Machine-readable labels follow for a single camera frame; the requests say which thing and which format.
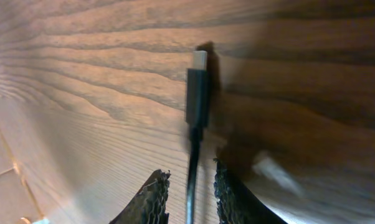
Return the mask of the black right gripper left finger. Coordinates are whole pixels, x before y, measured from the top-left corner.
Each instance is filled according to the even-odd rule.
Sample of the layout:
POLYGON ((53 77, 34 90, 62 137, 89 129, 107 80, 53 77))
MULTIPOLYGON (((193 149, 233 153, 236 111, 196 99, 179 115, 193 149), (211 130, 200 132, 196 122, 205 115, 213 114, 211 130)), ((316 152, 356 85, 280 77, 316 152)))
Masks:
POLYGON ((170 172, 155 170, 128 205, 109 224, 168 224, 170 172))

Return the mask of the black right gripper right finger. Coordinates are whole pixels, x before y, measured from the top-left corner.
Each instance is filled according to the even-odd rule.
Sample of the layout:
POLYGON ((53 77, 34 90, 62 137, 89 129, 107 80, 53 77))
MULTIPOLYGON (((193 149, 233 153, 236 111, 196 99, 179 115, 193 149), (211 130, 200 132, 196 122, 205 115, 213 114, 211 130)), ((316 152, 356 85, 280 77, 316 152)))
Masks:
POLYGON ((265 206, 227 167, 216 162, 214 195, 220 224, 287 224, 265 206))

